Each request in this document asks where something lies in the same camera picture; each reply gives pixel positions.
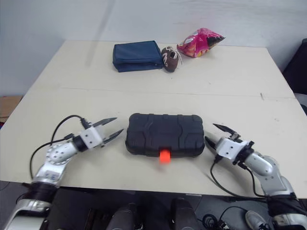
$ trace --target black plastic case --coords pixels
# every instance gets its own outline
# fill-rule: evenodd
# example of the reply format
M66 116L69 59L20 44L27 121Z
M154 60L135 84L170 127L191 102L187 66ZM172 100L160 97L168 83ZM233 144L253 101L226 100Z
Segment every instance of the black plastic case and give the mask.
M196 157L205 148L202 119L197 115L133 114L126 139L132 154L159 157L170 150L171 157Z

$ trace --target black cable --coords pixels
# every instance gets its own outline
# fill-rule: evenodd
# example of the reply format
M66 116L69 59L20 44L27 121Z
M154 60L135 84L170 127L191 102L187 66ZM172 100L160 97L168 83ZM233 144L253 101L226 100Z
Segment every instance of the black cable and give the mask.
M204 215L203 218L202 218L202 224L203 224L203 226L204 226L206 229L208 229L208 230L221 230L221 229L223 229L222 224L223 224L224 222L222 221L222 217L223 217L224 213L225 213L228 209L233 208L233 207L239 208L239 209L241 209L241 210L247 212L247 210L246 210L245 208L242 208L242 207L239 207L239 206L230 206L230 207L226 208L226 209L222 212L222 214L221 214L219 220L217 220L217 218L216 218L214 215L212 215L212 214L206 214L206 215Z
M256 192L255 177L254 177L252 171L251 171L249 168L246 168L246 170L249 172L249 174L250 174L250 176L251 176L251 179L252 179L252 181L253 181L253 191L254 191L255 196L262 197L262 198L266 198L265 195L260 195L260 194L258 194L258 193Z
M208 230L218 230L217 218L212 214L206 214L202 218L202 225Z
M221 220L222 219L222 217L223 217L223 215L224 215L224 213L228 210L228 209L230 209L230 208L232 208L232 207L236 207L236 208L239 208L239 209L241 209L241 210L243 210L243 211L246 211L247 212L247 210L245 209L245 208L242 208L242 207L239 207L239 206L230 206L230 207L228 207L228 208L226 208L223 212L222 212L222 214L221 214L221 216L220 216L220 219L219 220Z
M16 204L18 203L19 199L20 199L24 194L26 194L26 193L22 193L19 197L17 197L17 199L15 200L15 203L16 203Z
M4 188L0 189L0 192L1 192L2 190L6 189L6 187L9 186L10 183L11 183L11 182L9 181L9 182L6 184L6 186L5 186Z
M254 201L258 201L258 202L263 202L263 203L266 203L265 200L261 200L259 198L251 198L251 197L248 197L248 196L243 196L243 195L238 195L238 194L235 194L233 192L230 192L229 190L227 190L226 188L224 188L215 178L215 176L213 175L213 167L215 166L216 162L214 162L210 168L210 174L211 174L211 177L212 179L214 180L214 182L217 184L218 187L220 187L220 189L224 190L225 192L227 192L228 194L230 195L233 195L233 196L236 196L236 197L240 197L240 198L244 198L244 199L248 199L248 200L254 200Z
M57 142L61 142L61 141L64 141L64 140L67 140L67 137L63 138L63 139L60 139L60 140L54 140L54 141L50 141L46 144L43 144L41 145L40 147L38 147L33 153L32 153L32 156L30 158L30 164L29 164L29 168L30 168L30 176L31 176L31 179L33 179L33 173L32 173L32 160L33 160L33 157L34 155L37 153L37 151L39 151L41 148L47 146L47 145L52 145L53 143L57 143Z
M82 117L79 116L79 115L70 115L70 116L64 118L64 119L57 125L56 129L53 131L53 134L52 134L52 137L51 137L51 143L52 143L53 140L54 140L54 137L55 137L55 135L56 135L56 132L57 132L58 128L59 128L65 121L67 121L68 119L70 119L70 118L72 118L72 117L77 117L77 118L79 118L79 119L82 119Z
M258 201L258 202L262 202L262 203L267 203L266 200L262 200L262 199L259 199L259 198L258 198L258 199L257 199L257 198L251 198L251 197L248 197L248 196L238 195L238 194L235 194L235 193L233 193L233 192L230 192L229 190L227 190L226 188L224 188L224 187L216 180L215 176L213 175L212 170L213 170L213 167L215 166L215 164L216 164L216 162L213 162L213 164L212 164L212 166L211 166L211 168L210 168L210 174L211 174L211 177L213 178L214 182L217 184L218 187L220 187L222 190L224 190L224 191L227 192L228 194L233 195L233 196L236 196L236 197L239 197L239 198L244 198L244 199L248 199L248 200L254 200L254 201ZM247 171L252 175L253 190L254 190L255 195L261 196L261 198L270 198L270 199L272 199L272 200L274 200L274 201L276 201L276 202L282 203L282 204L284 204L284 205L287 205L287 206L290 207L290 208L293 208L294 210L298 211L299 213L302 213L302 214L304 214L304 215L307 215L307 212L304 211L303 209L301 209L301 208L299 208L299 207L296 207L296 206L293 206L293 205L291 205L291 204L288 204L288 203L286 203L285 201L283 201L283 200L281 200L281 199L271 198L271 197L269 197L269 196L263 196L263 195L257 194L257 193L256 193L256 189L255 189L255 178L254 178L254 176L253 176L251 170L248 169L248 168L246 168L246 169L247 169Z

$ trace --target table surface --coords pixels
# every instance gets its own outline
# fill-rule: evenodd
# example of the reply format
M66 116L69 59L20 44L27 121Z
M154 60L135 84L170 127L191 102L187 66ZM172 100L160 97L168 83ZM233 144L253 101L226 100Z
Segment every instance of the table surface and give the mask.
M1 180L30 182L32 152L50 140L68 115L92 122L116 116L104 126L111 134L126 129L133 113L196 114L212 138L226 135L212 125L218 123L253 140L254 149L278 161L298 197L307 198L307 117L266 48L216 46L200 58L183 56L183 65L174 73L118 73L112 65L114 44L63 44L0 131ZM72 119L57 137L81 129ZM125 137L124 131L105 148L76 155L62 185L226 195L211 181L214 155L208 148L196 158L160 165L157 158L131 155ZM44 159L42 150L34 158L34 172ZM232 192L253 196L249 173L230 161L219 163L214 173Z

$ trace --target blue folded cloth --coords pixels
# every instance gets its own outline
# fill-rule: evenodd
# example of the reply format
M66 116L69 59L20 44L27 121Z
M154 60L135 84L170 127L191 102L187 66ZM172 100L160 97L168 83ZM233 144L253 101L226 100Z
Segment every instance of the blue folded cloth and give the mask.
M161 51L155 41L116 44L113 65L119 72L161 69Z

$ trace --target pink snack bag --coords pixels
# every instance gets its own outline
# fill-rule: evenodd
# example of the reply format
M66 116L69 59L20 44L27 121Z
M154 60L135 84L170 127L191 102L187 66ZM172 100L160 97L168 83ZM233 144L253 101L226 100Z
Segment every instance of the pink snack bag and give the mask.
M200 28L177 45L177 50L187 56L198 58L223 39L223 36L207 28Z

